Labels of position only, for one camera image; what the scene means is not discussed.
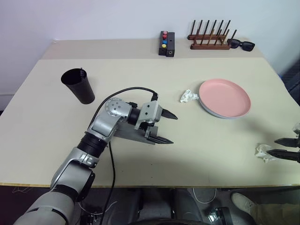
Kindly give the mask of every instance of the crumpled tissue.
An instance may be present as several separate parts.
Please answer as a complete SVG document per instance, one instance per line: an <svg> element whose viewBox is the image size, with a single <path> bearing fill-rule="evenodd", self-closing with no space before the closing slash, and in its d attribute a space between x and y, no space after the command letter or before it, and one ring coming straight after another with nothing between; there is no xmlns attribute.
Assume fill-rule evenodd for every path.
<svg viewBox="0 0 300 225"><path fill-rule="evenodd" d="M278 160L279 158L276 158L272 155L270 155L269 153L267 153L267 151L272 150L274 148L272 148L271 146L267 145L267 144L259 144L256 147L256 151L255 151L255 156L262 158L263 161L265 163L269 162L269 161L273 161L273 160Z"/></svg>
<svg viewBox="0 0 300 225"><path fill-rule="evenodd" d="M198 94L193 94L191 90L186 90L183 95L181 96L180 102L188 102L191 100L197 100L199 99Z"/></svg>
<svg viewBox="0 0 300 225"><path fill-rule="evenodd" d="M296 123L295 126L292 128L293 132L300 135L300 123Z"/></svg>

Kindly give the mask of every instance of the pink plate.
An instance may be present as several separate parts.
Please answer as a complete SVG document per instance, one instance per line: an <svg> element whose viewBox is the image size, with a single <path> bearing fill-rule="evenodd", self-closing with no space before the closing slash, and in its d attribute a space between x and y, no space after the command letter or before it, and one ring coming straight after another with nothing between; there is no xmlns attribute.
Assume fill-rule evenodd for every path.
<svg viewBox="0 0 300 225"><path fill-rule="evenodd" d="M199 97L208 109L229 118L244 116L251 107L250 98L244 89L224 79L205 81L200 86Z"/></svg>

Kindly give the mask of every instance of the table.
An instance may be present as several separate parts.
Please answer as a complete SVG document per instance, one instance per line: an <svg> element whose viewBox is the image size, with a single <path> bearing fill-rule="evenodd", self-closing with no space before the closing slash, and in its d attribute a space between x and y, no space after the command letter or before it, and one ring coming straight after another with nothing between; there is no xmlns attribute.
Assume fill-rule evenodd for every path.
<svg viewBox="0 0 300 225"><path fill-rule="evenodd" d="M174 142L149 145L115 137L112 150L116 186L253 187L298 185L299 165L288 160L265 164L255 147L295 137L300 108L255 49L189 50L177 40L175 58L156 55L157 40L57 41L37 62L0 117L0 184L48 187L65 157L77 146L98 104L125 87L143 86L159 94L160 105L179 119L162 118L158 135ZM83 67L96 99L81 104L60 82ZM224 78L250 96L248 115L224 120L197 101L180 103L186 89L197 92L205 80ZM141 106L151 95L134 90L119 95ZM94 169L94 187L112 182L109 151Z"/></svg>

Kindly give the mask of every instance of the white sneaker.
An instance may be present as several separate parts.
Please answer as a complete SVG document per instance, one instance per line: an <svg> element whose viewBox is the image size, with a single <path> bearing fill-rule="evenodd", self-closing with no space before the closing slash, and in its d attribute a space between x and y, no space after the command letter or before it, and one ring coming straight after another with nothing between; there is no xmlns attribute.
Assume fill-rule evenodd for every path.
<svg viewBox="0 0 300 225"><path fill-rule="evenodd" d="M248 213L249 215L251 215L250 214L251 209L256 205L253 201L251 201L246 196L240 193L233 193L231 195L231 201L236 207Z"/></svg>

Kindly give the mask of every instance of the black cup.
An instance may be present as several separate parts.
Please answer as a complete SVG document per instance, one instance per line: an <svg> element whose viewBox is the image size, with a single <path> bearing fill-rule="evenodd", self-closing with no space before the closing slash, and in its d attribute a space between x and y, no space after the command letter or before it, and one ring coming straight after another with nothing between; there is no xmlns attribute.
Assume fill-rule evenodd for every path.
<svg viewBox="0 0 300 225"><path fill-rule="evenodd" d="M61 76L60 80L82 104L89 104L95 100L86 72L82 68L68 70Z"/></svg>

